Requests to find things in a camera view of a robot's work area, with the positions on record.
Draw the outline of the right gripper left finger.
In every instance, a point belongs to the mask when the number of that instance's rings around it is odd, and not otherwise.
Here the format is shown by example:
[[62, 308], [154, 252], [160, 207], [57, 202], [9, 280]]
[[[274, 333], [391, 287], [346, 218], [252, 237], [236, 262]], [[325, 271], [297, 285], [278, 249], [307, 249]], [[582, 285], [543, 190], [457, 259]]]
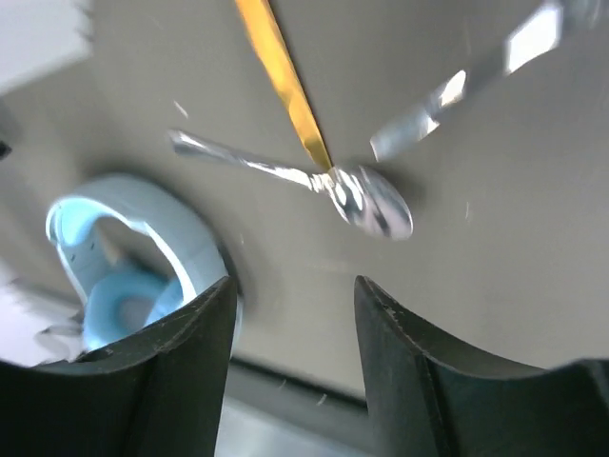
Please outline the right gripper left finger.
[[2, 455], [214, 455], [236, 305], [225, 277], [73, 362], [2, 363]]

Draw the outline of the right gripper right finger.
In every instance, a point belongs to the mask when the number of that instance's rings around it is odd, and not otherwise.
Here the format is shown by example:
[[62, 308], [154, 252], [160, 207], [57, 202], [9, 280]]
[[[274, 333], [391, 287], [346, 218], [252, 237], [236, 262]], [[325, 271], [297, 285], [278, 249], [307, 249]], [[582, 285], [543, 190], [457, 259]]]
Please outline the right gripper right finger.
[[476, 348], [354, 283], [365, 400], [382, 456], [604, 456], [608, 363], [535, 368]]

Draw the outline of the small silver spoon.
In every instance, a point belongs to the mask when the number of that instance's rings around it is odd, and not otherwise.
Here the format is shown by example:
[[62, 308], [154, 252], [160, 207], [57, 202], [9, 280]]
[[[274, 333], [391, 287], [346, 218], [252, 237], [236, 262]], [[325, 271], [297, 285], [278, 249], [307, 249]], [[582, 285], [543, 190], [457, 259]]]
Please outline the small silver spoon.
[[405, 240], [414, 231], [411, 211], [400, 193], [373, 169], [332, 167], [326, 172], [309, 173], [256, 156], [181, 129], [170, 129], [168, 141], [176, 154], [222, 164], [256, 169], [280, 180], [327, 196], [347, 224], [368, 235]]

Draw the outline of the small silver fork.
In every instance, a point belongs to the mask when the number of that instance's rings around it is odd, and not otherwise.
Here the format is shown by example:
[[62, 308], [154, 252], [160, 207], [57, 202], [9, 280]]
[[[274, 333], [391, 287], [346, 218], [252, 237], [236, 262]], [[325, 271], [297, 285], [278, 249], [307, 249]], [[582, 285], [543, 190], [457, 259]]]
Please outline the small silver fork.
[[544, 1], [502, 41], [426, 94], [370, 138], [375, 159], [389, 160], [431, 134], [478, 93], [608, 18], [606, 1]]

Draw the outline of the white compartment utensil container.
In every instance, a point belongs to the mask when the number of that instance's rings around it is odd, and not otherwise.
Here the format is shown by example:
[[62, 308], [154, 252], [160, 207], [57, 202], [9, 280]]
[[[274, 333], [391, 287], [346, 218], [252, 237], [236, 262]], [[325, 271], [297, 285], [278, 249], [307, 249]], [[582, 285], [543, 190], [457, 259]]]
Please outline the white compartment utensil container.
[[92, 1], [1, 3], [1, 93], [91, 55]]

